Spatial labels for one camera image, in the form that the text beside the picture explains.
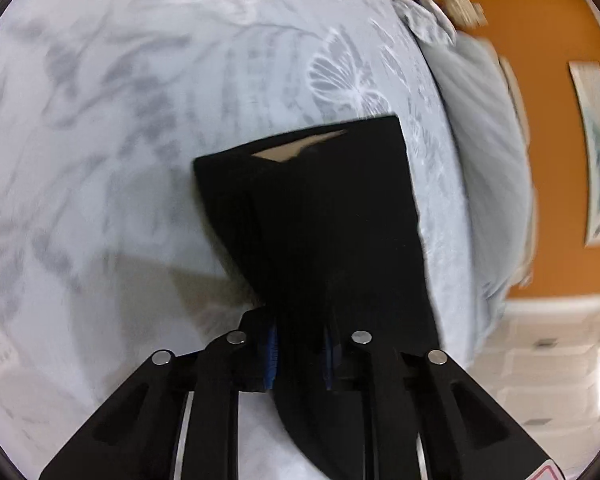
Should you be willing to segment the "grey patterned pillow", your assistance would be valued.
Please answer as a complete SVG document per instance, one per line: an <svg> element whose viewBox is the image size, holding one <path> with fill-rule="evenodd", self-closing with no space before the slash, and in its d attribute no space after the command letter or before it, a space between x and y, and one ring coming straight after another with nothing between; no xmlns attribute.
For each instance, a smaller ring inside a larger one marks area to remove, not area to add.
<svg viewBox="0 0 600 480"><path fill-rule="evenodd" d="M401 21L424 44L454 46L455 26L434 0L392 0Z"/></svg>

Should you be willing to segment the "grey quilted duvet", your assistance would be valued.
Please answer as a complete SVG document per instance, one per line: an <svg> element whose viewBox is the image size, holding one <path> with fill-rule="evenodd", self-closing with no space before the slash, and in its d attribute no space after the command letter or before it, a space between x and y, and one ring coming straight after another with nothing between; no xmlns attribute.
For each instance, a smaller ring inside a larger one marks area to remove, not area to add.
<svg viewBox="0 0 600 480"><path fill-rule="evenodd" d="M500 61L485 42L423 44L457 148L467 198L478 353L504 313L533 211L528 148Z"/></svg>

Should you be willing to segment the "white flower decoration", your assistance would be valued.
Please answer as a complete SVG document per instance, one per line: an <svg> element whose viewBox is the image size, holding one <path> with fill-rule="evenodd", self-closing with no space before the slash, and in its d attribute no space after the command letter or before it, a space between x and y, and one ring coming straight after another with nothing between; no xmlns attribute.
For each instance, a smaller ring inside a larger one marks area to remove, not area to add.
<svg viewBox="0 0 600 480"><path fill-rule="evenodd" d="M474 29L488 24L479 3L471 0L443 0L443 4L446 15L457 27Z"/></svg>

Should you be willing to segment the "white drawer cabinet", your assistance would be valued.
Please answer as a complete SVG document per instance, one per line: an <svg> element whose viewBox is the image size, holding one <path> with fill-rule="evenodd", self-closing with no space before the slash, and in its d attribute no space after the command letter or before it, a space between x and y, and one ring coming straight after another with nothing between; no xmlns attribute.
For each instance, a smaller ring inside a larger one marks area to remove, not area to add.
<svg viewBox="0 0 600 480"><path fill-rule="evenodd" d="M567 478L600 452L600 295L510 300L470 372Z"/></svg>

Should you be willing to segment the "framed feather wall picture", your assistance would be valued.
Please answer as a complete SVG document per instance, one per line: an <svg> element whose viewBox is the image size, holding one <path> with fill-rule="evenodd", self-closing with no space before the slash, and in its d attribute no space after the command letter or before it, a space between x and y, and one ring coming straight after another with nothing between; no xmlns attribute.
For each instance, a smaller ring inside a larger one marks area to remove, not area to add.
<svg viewBox="0 0 600 480"><path fill-rule="evenodd" d="M585 246L600 247L600 64L570 62L588 159L588 220Z"/></svg>

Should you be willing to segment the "black pants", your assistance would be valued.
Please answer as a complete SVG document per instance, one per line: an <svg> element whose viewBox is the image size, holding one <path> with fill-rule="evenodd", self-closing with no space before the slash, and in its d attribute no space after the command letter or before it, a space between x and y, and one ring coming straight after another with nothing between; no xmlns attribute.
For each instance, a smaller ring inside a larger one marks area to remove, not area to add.
<svg viewBox="0 0 600 480"><path fill-rule="evenodd" d="M331 479L415 479L406 356L439 342L396 116L193 163L210 226L275 328L272 397Z"/></svg>

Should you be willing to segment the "butterfly print bed sheet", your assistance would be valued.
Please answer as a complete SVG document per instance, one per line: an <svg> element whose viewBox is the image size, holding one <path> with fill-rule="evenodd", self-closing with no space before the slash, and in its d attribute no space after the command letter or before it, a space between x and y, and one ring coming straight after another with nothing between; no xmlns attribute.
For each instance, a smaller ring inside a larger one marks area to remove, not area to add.
<svg viewBox="0 0 600 480"><path fill-rule="evenodd" d="M192 161L393 113L444 348L475 353L460 165L390 0L12 0L0 19L0 445L36 478L137 365L238 323Z"/></svg>

